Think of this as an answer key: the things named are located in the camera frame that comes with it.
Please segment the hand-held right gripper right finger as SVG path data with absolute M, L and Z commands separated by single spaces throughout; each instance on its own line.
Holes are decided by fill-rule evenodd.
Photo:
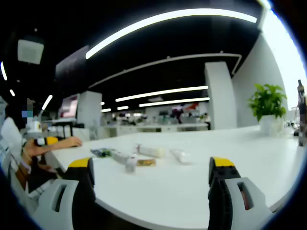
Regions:
M 230 160 L 210 158 L 208 183 L 209 230 L 261 230 L 273 217 L 264 193 Z

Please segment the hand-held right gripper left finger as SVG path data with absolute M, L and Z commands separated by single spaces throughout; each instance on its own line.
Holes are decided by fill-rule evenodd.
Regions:
M 106 211 L 95 201 L 94 159 L 73 161 L 38 201 L 32 215 L 42 230 L 96 230 Z

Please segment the person's left hand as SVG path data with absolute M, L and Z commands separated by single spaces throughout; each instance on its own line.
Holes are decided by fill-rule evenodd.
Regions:
M 49 146 L 41 147 L 36 146 L 35 144 L 31 145 L 30 143 L 27 143 L 22 149 L 22 160 L 24 163 L 30 166 L 33 162 L 34 157 L 43 155 L 48 151 L 50 151 Z

